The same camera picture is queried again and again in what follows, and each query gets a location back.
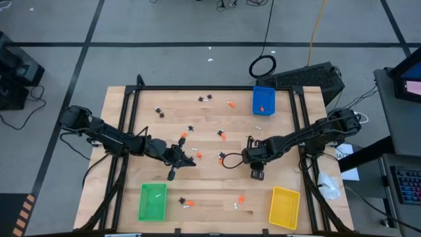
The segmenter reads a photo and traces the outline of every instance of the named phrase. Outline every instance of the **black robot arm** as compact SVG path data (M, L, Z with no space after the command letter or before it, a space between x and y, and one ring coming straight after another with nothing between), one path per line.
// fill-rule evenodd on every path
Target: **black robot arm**
M140 133L136 136L124 133L105 123L102 119L93 117L92 112L83 107L73 105L67 108L60 119L60 127L75 134L86 134L88 141L101 142L105 152L110 155L117 157L127 154L146 155L164 162L165 165L171 165L168 180L174 179L176 169L196 166L193 158L186 157L182 151L185 138L180 139L177 145L167 148L165 141L152 139L151 135L147 135L147 127L142 130L142 132L146 131L145 136L140 136Z
M286 136L272 136L261 141L254 141L249 136L247 148L243 149L241 156L243 162L251 166L251 178L263 180L264 165L282 157L293 146L305 144L307 154L320 155L326 144L335 142L340 145L346 137L355 135L360 129L359 115L350 109L338 109L309 127Z

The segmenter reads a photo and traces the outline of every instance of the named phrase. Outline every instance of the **black floor stripe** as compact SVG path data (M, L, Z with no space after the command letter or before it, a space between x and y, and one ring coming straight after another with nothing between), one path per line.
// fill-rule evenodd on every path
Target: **black floor stripe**
M13 42L9 47L262 47L264 42ZM307 42L267 42L267 47L308 47ZM402 43L313 43L313 47L338 47L338 48L388 48L402 47Z
M393 17L392 11L390 10L389 5L387 4L386 0L380 0L382 3L382 6L384 8L384 11L386 12L386 15L390 21L390 24L392 25L393 31L396 34L397 39L399 40L399 43L401 43L401 47L403 49L403 52L408 57L410 55L409 47L405 41L405 38L402 35L401 30L399 29L395 17Z
M45 175L47 174L48 166L50 164L55 146L57 144L57 140L58 140L59 135L60 135L61 129L60 129L60 126L59 126L59 118L62 115L64 109L69 106L70 100L72 99L74 88L76 87L76 83L78 82L79 75L80 75L80 72L81 72L82 67L84 65L84 61L85 61L85 58L86 58L87 51L89 49L88 43L92 40L92 35L93 35L93 32L95 31L95 27L98 23L99 15L101 14L101 11L102 11L102 8L103 8L103 5L104 5L104 1L105 0L99 0L99 2L98 2L97 10L95 11L95 14L93 15L91 26L89 27L89 31L88 31L86 39L85 39L85 44L84 44L84 46L83 46L83 48L80 52L78 62L76 63L76 66L74 68L72 79L69 83L69 87L67 88L67 92L66 92L66 95L64 97L64 101L61 105L61 110L60 110L59 116L57 117L57 121L55 123L53 134L51 135L51 138L48 142L47 151L45 152L43 161L41 163L41 167L39 168L37 177L35 179L34 187L32 188L32 193L33 193L33 195L35 196L36 199L39 195L39 192L41 191L41 187L42 187L42 184L44 182Z

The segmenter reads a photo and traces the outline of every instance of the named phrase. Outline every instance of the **wooden table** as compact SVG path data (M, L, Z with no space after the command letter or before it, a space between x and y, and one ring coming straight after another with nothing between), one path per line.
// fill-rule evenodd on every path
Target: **wooden table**
M320 88L307 87L305 99L310 123L325 117L326 110ZM198 102L199 96L213 95L209 102ZM124 87L109 87L101 118L117 127ZM271 234L298 233L310 234L309 210L305 195L303 176L298 169L299 154L297 147L265 166L264 181L250 178L250 166L241 165L232 170L224 169L218 162L218 153L240 152L245 146L247 136L265 139L275 135L294 132L293 117L288 92L276 92L276 113L269 117L254 116L251 111L252 91L140 91L134 133L149 126L149 134L170 144L176 144L180 135L187 132L183 150L195 157L197 148L201 159L195 158L196 167L180 168L173 181L166 180L169 167L148 157L131 156L120 211L119 232L173 233L181 228L183 233L238 233L261 234L267 228ZM235 108L227 102L233 101ZM154 108L159 106L165 113L159 118ZM300 127L303 127L301 108L297 106ZM130 112L127 114L125 129L128 127ZM194 126L188 132L187 126ZM223 141L216 133L222 128L226 133ZM335 155L333 148L326 153ZM91 165L103 156L103 148L94 148ZM231 156L226 165L240 161ZM91 217L102 202L109 174L111 158L95 167L86 179L74 227L80 227ZM341 197L328 203L346 226L353 229L347 197L343 188L337 161L331 157L318 159L320 172L339 178ZM137 220L140 189L145 182L165 182L168 186L166 219L164 222L140 222ZM299 224L297 230L290 230L268 222L272 190L274 186L300 192ZM234 209L234 203L244 195L245 201ZM180 197L195 201L194 207L184 209L178 202ZM318 227L322 227L320 206L314 199ZM111 226L114 204L110 204L107 226Z

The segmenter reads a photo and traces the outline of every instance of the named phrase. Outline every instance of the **keyboard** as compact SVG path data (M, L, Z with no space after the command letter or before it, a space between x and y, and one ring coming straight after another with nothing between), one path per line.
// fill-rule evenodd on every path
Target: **keyboard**
M390 167L402 204L421 205L421 170L409 167Z

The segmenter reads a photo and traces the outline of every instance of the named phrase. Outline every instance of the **small orange block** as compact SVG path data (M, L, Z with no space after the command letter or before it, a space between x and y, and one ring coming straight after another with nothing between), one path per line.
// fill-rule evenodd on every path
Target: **small orange block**
M244 196L241 195L241 197L239 197L238 199L238 203L242 204L244 202Z

